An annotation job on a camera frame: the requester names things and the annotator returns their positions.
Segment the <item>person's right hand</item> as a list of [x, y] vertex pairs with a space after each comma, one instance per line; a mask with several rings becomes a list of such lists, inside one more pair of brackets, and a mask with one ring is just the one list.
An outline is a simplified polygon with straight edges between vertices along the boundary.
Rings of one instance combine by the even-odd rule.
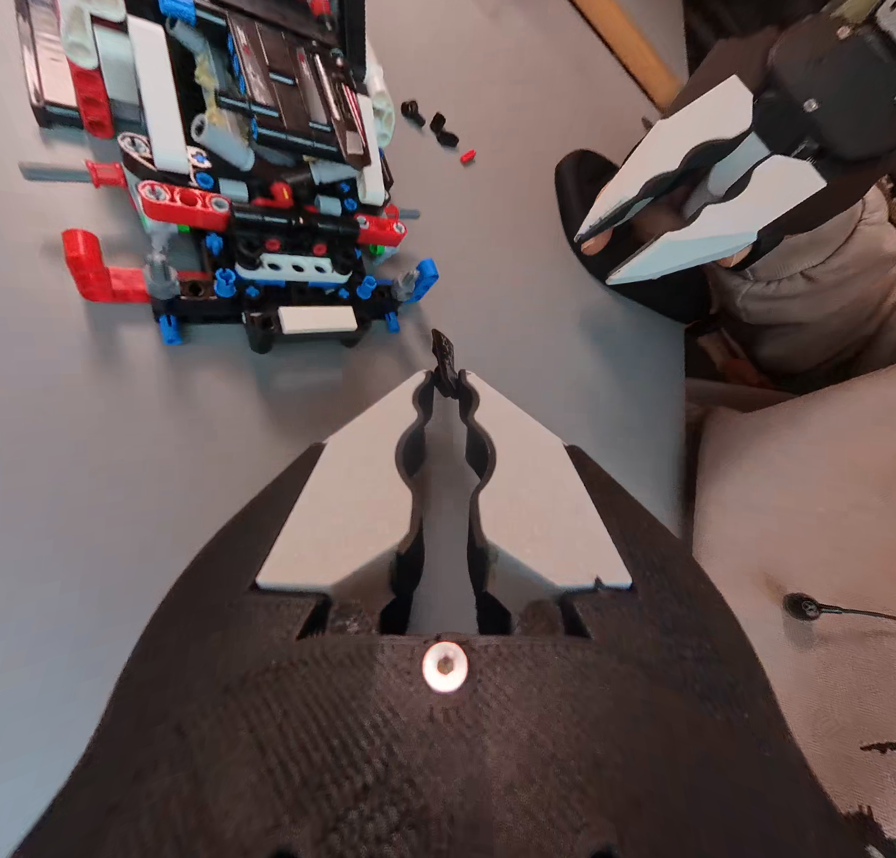
[[[667, 232], [674, 232], [686, 225], [686, 218], [680, 209], [669, 200], [663, 199], [646, 205], [640, 212], [626, 221], [622, 228], [633, 235], [638, 245], [658, 239]], [[598, 255], [611, 241], [614, 230], [608, 229], [581, 244], [581, 252], [587, 257]]]

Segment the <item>toy brick race car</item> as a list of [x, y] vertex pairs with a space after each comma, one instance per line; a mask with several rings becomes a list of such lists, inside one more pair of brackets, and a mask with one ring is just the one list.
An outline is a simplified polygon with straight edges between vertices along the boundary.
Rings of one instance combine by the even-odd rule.
[[13, 0], [38, 125], [117, 157], [22, 162], [25, 180], [126, 194], [149, 251], [111, 267], [98, 236], [63, 231], [82, 299], [185, 326], [241, 325], [250, 348], [346, 347], [436, 285], [432, 259], [383, 278], [419, 214], [391, 201], [395, 110], [365, 34], [365, 0]]

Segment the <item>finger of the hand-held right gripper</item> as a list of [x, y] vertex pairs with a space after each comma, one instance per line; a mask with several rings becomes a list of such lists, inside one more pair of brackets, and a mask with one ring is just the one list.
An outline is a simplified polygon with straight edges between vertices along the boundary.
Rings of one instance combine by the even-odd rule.
[[692, 174], [721, 197], [770, 148], [755, 133], [755, 97], [736, 75], [659, 120], [600, 191], [575, 236], [613, 230], [678, 189]]
[[826, 186], [812, 162], [775, 154], [758, 135], [747, 135], [699, 182], [683, 210], [685, 225], [645, 243], [607, 284], [655, 280], [737, 255]]

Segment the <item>person's right forearm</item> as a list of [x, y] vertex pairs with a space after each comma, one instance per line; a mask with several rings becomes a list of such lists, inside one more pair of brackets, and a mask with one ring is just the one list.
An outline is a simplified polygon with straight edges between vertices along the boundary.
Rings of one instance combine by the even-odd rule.
[[895, 230], [880, 185], [744, 269], [703, 268], [720, 322], [775, 386], [805, 394], [895, 362]]

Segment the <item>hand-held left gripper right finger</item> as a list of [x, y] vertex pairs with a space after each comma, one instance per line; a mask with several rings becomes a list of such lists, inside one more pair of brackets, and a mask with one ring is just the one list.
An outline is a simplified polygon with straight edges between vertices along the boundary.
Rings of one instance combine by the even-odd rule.
[[599, 588], [629, 591], [626, 567], [566, 443], [478, 375], [458, 375], [469, 501], [468, 569], [478, 626]]

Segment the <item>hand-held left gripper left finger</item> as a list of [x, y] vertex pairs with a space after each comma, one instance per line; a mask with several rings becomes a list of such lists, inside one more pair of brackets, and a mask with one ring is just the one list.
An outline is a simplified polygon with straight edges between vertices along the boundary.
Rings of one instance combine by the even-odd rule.
[[408, 628], [425, 564], [426, 427], [434, 373], [419, 371], [325, 440], [255, 577], [266, 593], [358, 604]]

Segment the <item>person's beige sweatshirt torso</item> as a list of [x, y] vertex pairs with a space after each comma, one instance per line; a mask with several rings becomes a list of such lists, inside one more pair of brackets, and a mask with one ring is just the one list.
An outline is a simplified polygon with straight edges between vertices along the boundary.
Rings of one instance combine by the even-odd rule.
[[895, 371], [703, 426], [693, 553], [744, 628], [812, 773], [894, 856]]

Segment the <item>black toy brick part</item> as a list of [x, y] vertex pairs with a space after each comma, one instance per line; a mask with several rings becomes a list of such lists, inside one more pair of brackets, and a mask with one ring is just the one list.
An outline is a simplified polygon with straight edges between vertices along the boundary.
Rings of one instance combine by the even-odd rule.
[[431, 330], [431, 350], [435, 359], [433, 371], [434, 387], [443, 397], [452, 400], [461, 398], [462, 382], [455, 364], [453, 342], [439, 329]]

